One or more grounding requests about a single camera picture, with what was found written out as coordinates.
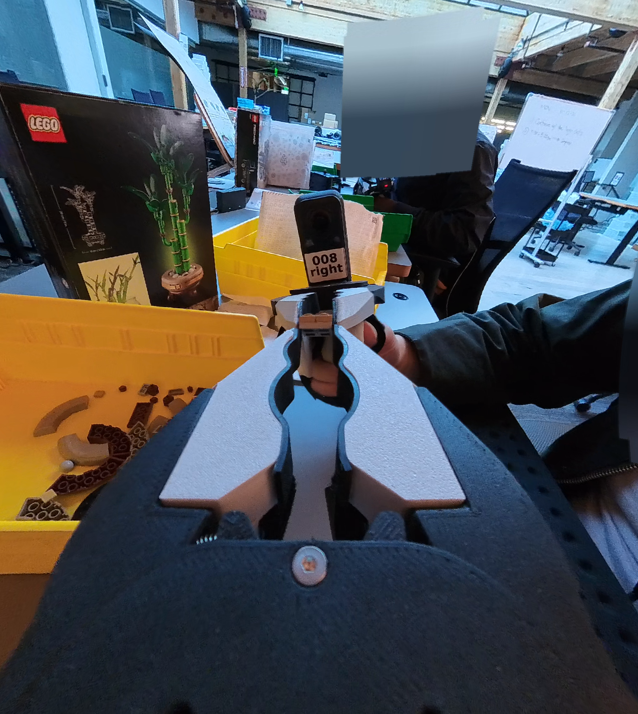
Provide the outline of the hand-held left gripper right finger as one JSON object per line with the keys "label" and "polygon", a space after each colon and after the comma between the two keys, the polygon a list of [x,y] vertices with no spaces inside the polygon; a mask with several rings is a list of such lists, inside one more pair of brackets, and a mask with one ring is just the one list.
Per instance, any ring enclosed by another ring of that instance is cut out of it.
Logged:
{"label": "hand-held left gripper right finger", "polygon": [[467,497],[413,382],[341,326],[336,466],[325,490],[334,540],[361,540],[382,512],[462,508]]}

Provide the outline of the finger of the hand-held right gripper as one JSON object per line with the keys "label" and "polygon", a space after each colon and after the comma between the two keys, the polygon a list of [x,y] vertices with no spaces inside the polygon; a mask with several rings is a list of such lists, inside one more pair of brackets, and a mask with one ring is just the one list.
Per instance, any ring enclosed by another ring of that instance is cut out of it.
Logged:
{"label": "finger of the hand-held right gripper", "polygon": [[273,299],[275,325],[278,333],[298,327],[299,317],[304,314],[319,313],[320,305],[314,291],[292,294]]}
{"label": "finger of the hand-held right gripper", "polygon": [[375,315],[375,294],[369,286],[338,289],[332,300],[334,326],[353,336],[364,335],[364,322]]}

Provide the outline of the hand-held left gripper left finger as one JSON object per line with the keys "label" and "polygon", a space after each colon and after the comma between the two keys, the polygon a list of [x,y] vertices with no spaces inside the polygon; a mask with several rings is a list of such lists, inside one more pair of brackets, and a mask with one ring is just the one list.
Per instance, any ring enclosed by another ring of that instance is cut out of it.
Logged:
{"label": "hand-held left gripper left finger", "polygon": [[243,512],[263,538],[285,536],[296,492],[284,416],[300,335],[290,329],[220,381],[160,493],[165,506]]}

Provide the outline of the yellow plastic bin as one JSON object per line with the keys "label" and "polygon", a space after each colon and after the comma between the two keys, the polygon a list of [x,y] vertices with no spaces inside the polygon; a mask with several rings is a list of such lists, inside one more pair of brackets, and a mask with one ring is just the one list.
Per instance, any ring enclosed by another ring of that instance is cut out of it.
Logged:
{"label": "yellow plastic bin", "polygon": [[[223,231],[213,238],[215,269],[222,294],[261,296],[271,300],[307,288],[302,258],[288,258],[255,248],[258,223],[259,218]],[[383,285],[386,271],[387,245],[380,241],[374,275],[364,277],[352,271],[352,278]]]}
{"label": "yellow plastic bin", "polygon": [[42,575],[78,525],[80,504],[105,482],[56,495],[62,521],[18,520],[25,501],[62,475],[57,442],[105,424],[127,431],[144,384],[189,403],[264,347],[255,317],[84,300],[0,295],[0,576]]}

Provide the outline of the person's right forearm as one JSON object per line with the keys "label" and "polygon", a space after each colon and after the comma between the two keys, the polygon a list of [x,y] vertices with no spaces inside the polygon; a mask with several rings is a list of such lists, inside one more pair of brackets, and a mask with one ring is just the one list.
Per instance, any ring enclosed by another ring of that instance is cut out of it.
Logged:
{"label": "person's right forearm", "polygon": [[399,332],[416,383],[451,409],[507,404],[558,408],[619,390],[632,281],[555,300],[540,294]]}

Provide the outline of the wooden standing desk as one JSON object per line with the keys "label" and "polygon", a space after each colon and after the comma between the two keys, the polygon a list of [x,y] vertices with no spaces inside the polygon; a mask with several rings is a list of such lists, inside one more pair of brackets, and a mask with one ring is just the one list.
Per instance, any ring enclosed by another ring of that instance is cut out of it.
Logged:
{"label": "wooden standing desk", "polygon": [[628,212],[633,212],[637,215],[637,218],[633,225],[631,225],[626,235],[624,235],[618,246],[614,249],[614,251],[605,261],[596,261],[591,258],[588,259],[588,262],[591,264],[627,270],[628,266],[618,263],[618,260],[620,259],[625,249],[630,247],[635,238],[638,237],[638,205],[627,203],[622,199],[614,199],[609,198],[605,195],[586,192],[579,192],[579,197],[582,201],[587,201],[593,209],[605,210],[609,213],[613,213],[616,216],[622,216],[627,214]]}

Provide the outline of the person's right hand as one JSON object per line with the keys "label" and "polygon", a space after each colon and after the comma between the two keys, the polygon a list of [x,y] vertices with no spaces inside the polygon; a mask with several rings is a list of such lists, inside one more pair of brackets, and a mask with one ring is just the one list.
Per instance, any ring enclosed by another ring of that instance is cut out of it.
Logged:
{"label": "person's right hand", "polygon": [[[377,320],[364,321],[356,328],[360,329],[363,343],[369,348],[375,348],[379,343],[379,337],[383,335],[384,341],[378,355],[410,379],[415,386],[425,386],[425,380],[421,376],[419,355],[410,340],[403,335],[395,334],[391,327]],[[336,398],[340,371],[334,363],[332,353],[321,348],[314,357],[311,371],[307,390],[312,396],[327,403]]]}

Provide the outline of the brown paper bag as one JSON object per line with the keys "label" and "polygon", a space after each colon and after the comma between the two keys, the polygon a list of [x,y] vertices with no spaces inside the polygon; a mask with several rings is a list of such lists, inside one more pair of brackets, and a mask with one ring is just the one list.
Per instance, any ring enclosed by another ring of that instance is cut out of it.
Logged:
{"label": "brown paper bag", "polygon": [[307,190],[314,156],[314,127],[272,120],[259,150],[258,187]]}
{"label": "brown paper bag", "polygon": [[[262,194],[256,249],[288,258],[302,258],[295,219],[298,195],[268,192]],[[370,277],[375,273],[383,215],[367,210],[362,204],[344,201],[348,248],[355,275]]]}

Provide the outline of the crumpled white paper bag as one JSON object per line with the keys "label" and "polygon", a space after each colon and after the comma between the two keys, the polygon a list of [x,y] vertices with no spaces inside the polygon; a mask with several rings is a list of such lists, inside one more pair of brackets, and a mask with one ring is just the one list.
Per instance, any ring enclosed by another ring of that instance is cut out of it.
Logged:
{"label": "crumpled white paper bag", "polygon": [[275,314],[270,299],[261,296],[231,296],[221,295],[218,311],[240,315],[254,316],[258,319],[262,337],[272,340],[278,336],[275,325]]}

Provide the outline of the green plastic bin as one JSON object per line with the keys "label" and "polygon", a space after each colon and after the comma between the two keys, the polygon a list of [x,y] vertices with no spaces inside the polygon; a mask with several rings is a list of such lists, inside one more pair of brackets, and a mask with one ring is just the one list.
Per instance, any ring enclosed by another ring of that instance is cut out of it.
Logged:
{"label": "green plastic bin", "polygon": [[389,253],[398,251],[408,242],[413,225],[413,216],[408,213],[386,213],[375,209],[375,197],[368,195],[343,194],[345,201],[359,203],[367,210],[379,213],[383,218],[381,242],[387,245]]}

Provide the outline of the black rectangular device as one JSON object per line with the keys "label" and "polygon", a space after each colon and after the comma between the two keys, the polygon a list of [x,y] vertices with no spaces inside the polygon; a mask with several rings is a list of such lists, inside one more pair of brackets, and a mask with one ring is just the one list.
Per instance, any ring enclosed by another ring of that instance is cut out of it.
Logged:
{"label": "black rectangular device", "polygon": [[242,210],[245,209],[246,204],[247,193],[242,186],[209,191],[209,207],[213,213]]}

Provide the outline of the narrow black toy set box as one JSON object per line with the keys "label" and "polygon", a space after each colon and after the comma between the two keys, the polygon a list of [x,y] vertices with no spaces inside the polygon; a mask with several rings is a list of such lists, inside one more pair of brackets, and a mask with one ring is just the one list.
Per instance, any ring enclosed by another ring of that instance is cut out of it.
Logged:
{"label": "narrow black toy set box", "polygon": [[265,149],[271,117],[257,109],[238,108],[235,121],[235,186],[249,197],[266,178]]}

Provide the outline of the pile of brown toy bricks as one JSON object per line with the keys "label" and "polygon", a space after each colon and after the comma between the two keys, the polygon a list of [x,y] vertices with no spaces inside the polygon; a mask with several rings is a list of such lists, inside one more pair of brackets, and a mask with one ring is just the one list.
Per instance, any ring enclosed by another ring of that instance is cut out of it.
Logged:
{"label": "pile of brown toy bricks", "polygon": [[61,458],[60,474],[42,495],[25,499],[15,516],[21,522],[68,521],[62,496],[94,492],[117,476],[148,441],[163,429],[170,418],[180,413],[205,389],[189,386],[171,388],[159,399],[160,388],[143,383],[137,392],[139,401],[133,407],[125,427],[91,424],[82,438],[76,433],[61,434],[56,452]]}

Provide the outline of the black office chair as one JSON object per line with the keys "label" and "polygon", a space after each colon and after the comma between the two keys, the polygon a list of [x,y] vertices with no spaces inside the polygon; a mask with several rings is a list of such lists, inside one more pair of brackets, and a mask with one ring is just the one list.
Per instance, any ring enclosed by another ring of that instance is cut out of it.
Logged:
{"label": "black office chair", "polygon": [[568,188],[577,174],[524,165],[512,159],[494,185],[494,220],[474,256],[449,290],[441,317],[475,313],[487,281],[520,239]]}

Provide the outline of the black bamboo toy set box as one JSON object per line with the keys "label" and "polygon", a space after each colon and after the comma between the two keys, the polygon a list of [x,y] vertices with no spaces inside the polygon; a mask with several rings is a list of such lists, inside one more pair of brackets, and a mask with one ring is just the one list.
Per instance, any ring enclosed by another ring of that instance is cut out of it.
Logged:
{"label": "black bamboo toy set box", "polygon": [[0,83],[0,164],[58,297],[218,308],[198,113]]}

